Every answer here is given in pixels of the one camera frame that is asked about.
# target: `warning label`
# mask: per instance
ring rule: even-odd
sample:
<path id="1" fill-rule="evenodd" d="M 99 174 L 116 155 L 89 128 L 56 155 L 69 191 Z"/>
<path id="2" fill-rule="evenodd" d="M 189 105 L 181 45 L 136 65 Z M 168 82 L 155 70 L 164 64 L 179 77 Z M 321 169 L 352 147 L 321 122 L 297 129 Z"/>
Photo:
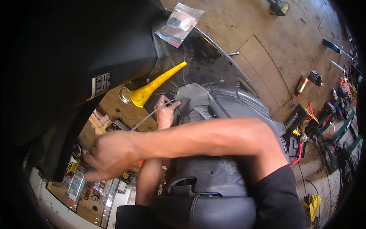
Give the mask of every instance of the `warning label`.
<path id="1" fill-rule="evenodd" d="M 110 85 L 110 82 L 109 82 L 110 77 L 111 77 L 111 73 L 105 73 L 103 75 L 99 75 L 99 76 L 91 79 L 91 97 L 90 97 L 90 99 L 92 99 L 108 90 L 109 85 Z"/>

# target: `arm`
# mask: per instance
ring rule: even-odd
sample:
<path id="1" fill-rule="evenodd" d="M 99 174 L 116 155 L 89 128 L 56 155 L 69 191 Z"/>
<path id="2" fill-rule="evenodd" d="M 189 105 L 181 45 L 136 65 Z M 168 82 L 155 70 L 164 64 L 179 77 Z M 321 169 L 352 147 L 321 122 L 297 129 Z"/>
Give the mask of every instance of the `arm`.
<path id="1" fill-rule="evenodd" d="M 264 122 L 249 117 L 214 119 L 153 132 L 113 132 L 97 139 L 85 160 L 96 171 L 88 181 L 120 175 L 133 162 L 194 155 L 250 156 L 253 183 L 288 164 Z"/>
<path id="2" fill-rule="evenodd" d="M 163 106 L 169 99 L 161 96 L 156 103 L 154 110 Z M 168 104 L 160 108 L 156 113 L 157 130 L 164 130 L 170 128 L 173 123 L 173 112 L 180 105 L 180 102 Z M 157 186 L 161 177 L 162 159 L 152 158 L 144 160 L 140 172 L 138 174 L 136 186 L 136 205 L 150 206 L 150 202 L 157 194 Z"/>

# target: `yellow plastic bag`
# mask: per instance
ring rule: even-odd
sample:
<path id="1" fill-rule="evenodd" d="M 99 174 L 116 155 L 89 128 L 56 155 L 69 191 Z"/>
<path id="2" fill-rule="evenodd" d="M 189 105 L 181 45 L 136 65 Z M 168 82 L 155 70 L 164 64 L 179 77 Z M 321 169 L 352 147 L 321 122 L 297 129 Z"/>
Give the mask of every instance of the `yellow plastic bag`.
<path id="1" fill-rule="evenodd" d="M 311 222 L 314 222 L 315 219 L 315 215 L 318 211 L 318 208 L 320 206 L 321 203 L 321 198 L 318 194 L 312 194 L 310 197 L 310 204 L 309 206 L 305 203 L 304 204 L 307 208 L 309 208 L 310 210 L 310 218 L 311 218 Z"/>

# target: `yellow funnel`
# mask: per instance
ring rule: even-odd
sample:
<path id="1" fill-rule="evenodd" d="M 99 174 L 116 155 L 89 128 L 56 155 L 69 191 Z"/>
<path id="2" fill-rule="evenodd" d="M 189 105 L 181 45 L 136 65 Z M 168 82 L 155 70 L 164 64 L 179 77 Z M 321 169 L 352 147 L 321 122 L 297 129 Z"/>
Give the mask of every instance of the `yellow funnel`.
<path id="1" fill-rule="evenodd" d="M 186 65 L 187 65 L 187 63 L 184 61 L 184 62 L 180 63 L 179 65 L 175 66 L 174 68 L 172 68 L 172 69 L 168 70 L 167 72 L 163 73 L 161 76 L 154 79 L 148 85 L 145 85 L 142 88 L 139 88 L 135 91 L 132 91 L 130 93 L 130 97 L 131 97 L 132 102 L 138 107 L 143 107 L 145 105 L 146 101 L 150 98 L 152 93 L 158 87 L 160 87 L 172 75 L 177 73 L 180 69 L 182 69 Z"/>

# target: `workshop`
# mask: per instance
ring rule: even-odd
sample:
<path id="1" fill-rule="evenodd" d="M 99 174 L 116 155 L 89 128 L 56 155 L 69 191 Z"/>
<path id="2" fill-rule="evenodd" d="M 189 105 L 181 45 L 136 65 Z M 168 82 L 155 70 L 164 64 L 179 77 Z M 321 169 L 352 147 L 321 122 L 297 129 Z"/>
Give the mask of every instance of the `workshop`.
<path id="1" fill-rule="evenodd" d="M 3 1 L 1 225 L 357 228 L 363 6 Z"/>

